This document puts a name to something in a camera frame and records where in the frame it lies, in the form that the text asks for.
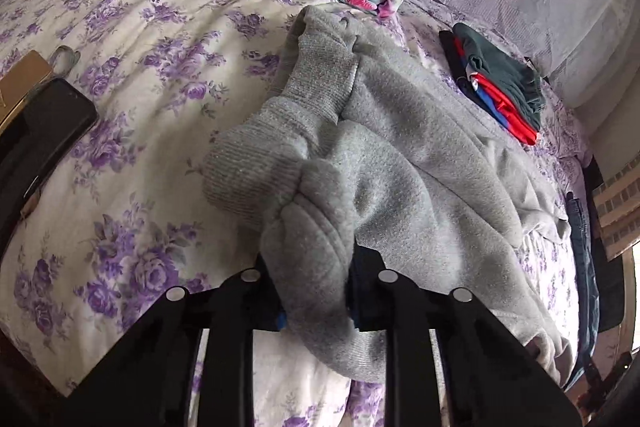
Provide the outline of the gold flat box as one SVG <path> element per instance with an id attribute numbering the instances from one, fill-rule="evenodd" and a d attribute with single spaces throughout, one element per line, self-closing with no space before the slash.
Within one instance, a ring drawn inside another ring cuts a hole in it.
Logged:
<path id="1" fill-rule="evenodd" d="M 51 65 L 36 51 L 29 51 L 1 78 L 0 133 L 20 115 L 37 89 L 51 76 Z"/>

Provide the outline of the grey sweatpants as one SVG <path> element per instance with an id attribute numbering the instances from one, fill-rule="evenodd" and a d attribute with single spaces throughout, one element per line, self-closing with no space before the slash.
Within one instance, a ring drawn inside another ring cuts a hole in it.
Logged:
<path id="1" fill-rule="evenodd" d="M 203 190 L 258 232 L 293 332 L 335 372 L 382 381 L 384 337 L 345 303 L 356 246 L 446 293 L 468 288 L 558 383 L 573 349 L 516 251 L 570 227 L 529 157 L 375 25 L 307 6 L 257 113 L 218 136 Z"/>

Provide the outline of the striped beige curtain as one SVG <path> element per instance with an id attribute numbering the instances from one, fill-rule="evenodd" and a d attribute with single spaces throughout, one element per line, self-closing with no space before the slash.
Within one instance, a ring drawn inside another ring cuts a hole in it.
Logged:
<path id="1" fill-rule="evenodd" d="M 605 256 L 613 260 L 639 243 L 639 164 L 632 162 L 592 192 Z"/>

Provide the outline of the dark blue jeans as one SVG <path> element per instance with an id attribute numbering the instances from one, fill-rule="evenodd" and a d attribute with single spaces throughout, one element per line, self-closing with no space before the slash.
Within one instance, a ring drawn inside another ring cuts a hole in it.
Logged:
<path id="1" fill-rule="evenodd" d="M 575 283 L 578 295 L 578 347 L 576 363 L 565 389 L 577 383 L 585 373 L 587 362 L 593 355 L 600 325 L 600 293 L 596 268 L 591 254 L 588 216 L 579 199 L 572 192 L 565 196 L 565 210 L 570 224 L 570 243 L 575 263 Z"/>

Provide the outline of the black smartphone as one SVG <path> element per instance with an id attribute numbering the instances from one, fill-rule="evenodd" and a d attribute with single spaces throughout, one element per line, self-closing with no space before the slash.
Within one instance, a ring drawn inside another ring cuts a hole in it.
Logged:
<path id="1" fill-rule="evenodd" d="M 98 120 L 96 106 L 62 78 L 39 89 L 1 132 L 1 249 L 38 188 Z"/>

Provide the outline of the stack of folded clothes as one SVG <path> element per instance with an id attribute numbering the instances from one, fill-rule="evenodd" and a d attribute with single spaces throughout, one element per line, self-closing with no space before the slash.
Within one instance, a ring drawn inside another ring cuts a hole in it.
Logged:
<path id="1" fill-rule="evenodd" d="M 458 89 L 518 142 L 536 144 L 544 107 L 539 75 L 464 23 L 438 38 Z"/>

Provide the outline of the purple floral bedspread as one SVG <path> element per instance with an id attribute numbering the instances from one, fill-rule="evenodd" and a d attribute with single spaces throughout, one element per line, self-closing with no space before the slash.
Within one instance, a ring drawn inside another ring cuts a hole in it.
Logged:
<path id="1" fill-rule="evenodd" d="M 248 234 L 206 202 L 201 162 L 262 105 L 305 5 L 377 22 L 456 94 L 445 26 L 523 58 L 501 30 L 431 0 L 382 22 L 336 0 L 1 0 L 1 76 L 28 51 L 69 46 L 68 82 L 99 113 L 1 262 L 1 332 L 63 395 L 168 287 L 205 291 L 250 259 Z M 383 425 L 382 385 L 352 384 L 285 332 L 254 338 L 254 425 Z"/>

